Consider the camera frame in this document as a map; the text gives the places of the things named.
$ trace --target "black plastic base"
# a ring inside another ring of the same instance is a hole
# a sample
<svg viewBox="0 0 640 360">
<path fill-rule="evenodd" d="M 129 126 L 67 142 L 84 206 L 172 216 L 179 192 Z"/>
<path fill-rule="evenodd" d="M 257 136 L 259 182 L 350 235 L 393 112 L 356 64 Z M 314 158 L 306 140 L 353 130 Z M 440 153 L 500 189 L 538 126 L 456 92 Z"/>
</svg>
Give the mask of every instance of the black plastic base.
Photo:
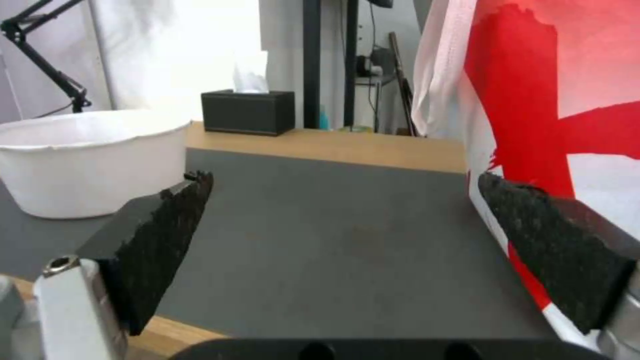
<svg viewBox="0 0 640 360">
<path fill-rule="evenodd" d="M 560 341 L 215 340 L 187 348 L 171 359 L 605 360 L 606 357 Z"/>
</svg>

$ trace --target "tissue box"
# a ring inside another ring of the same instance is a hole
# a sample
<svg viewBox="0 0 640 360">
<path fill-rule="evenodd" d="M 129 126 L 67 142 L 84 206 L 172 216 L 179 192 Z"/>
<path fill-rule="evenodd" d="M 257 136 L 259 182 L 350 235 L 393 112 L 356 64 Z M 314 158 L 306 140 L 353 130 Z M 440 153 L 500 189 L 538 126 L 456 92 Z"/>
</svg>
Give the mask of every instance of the tissue box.
<svg viewBox="0 0 640 360">
<path fill-rule="evenodd" d="M 278 136 L 296 126 L 295 95 L 206 92 L 202 94 L 202 115 L 206 131 Z"/>
</svg>

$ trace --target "white tissue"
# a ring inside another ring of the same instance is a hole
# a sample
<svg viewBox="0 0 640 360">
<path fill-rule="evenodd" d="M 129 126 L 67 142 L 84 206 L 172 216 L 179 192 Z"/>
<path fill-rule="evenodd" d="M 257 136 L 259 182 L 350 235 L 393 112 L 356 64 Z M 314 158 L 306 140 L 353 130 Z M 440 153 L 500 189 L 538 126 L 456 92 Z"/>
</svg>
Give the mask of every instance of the white tissue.
<svg viewBox="0 0 640 360">
<path fill-rule="evenodd" d="M 265 94 L 267 85 L 267 51 L 236 54 L 234 92 Z"/>
</svg>

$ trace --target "desk lamp arm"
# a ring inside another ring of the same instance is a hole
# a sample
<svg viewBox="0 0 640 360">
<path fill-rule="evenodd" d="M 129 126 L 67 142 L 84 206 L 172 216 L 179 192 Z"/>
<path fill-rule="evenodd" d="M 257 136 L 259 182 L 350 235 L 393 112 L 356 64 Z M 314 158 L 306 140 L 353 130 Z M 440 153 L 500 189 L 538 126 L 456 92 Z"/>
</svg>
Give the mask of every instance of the desk lamp arm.
<svg viewBox="0 0 640 360">
<path fill-rule="evenodd" d="M 49 79 L 51 79 L 71 99 L 74 113 L 81 113 L 82 108 L 91 106 L 86 98 L 86 88 L 60 70 L 56 70 L 36 49 L 27 43 L 27 34 L 55 19 L 83 0 L 69 0 L 50 13 L 33 15 L 52 0 L 39 0 L 18 15 L 0 23 L 2 34 L 22 51 Z"/>
</svg>

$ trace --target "wooden table edge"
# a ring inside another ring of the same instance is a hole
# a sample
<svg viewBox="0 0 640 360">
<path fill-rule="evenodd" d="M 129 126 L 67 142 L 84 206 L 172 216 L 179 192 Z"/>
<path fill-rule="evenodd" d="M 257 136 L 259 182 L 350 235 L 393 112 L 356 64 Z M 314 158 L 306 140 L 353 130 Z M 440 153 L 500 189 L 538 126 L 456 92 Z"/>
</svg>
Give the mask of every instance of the wooden table edge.
<svg viewBox="0 0 640 360">
<path fill-rule="evenodd" d="M 33 298 L 33 283 L 6 275 L 13 281 L 25 300 Z M 129 346 L 154 354 L 170 357 L 181 350 L 207 340 L 224 339 L 228 336 L 208 331 L 175 320 L 154 316 L 140 336 L 129 336 Z"/>
<path fill-rule="evenodd" d="M 242 135 L 207 132 L 202 122 L 196 121 L 187 129 L 187 146 L 412 170 L 467 172 L 464 145 L 455 140 L 311 129 L 293 129 L 276 137 Z"/>
</svg>

